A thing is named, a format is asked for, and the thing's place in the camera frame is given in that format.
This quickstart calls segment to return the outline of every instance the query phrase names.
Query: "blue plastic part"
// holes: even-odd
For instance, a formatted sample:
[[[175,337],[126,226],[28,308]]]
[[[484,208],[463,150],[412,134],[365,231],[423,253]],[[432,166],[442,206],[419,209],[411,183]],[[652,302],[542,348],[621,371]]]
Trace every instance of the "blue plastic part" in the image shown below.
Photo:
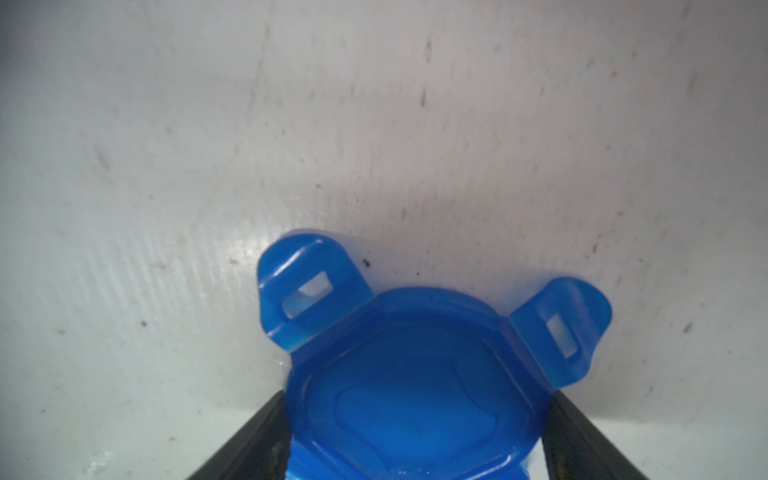
[[[527,478],[552,394],[586,375],[611,308],[552,280],[509,316],[463,293],[373,296],[344,249],[283,238],[258,267],[261,321],[291,352],[287,478]]]

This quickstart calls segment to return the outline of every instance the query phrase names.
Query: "white wall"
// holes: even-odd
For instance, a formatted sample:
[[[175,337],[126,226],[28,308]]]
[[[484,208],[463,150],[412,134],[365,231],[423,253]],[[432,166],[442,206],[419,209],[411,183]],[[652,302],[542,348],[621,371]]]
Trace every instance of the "white wall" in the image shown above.
[[[191,473],[282,385],[254,267],[300,227],[499,308],[584,277],[568,395],[651,478],[763,476],[768,3],[13,3],[8,478]]]

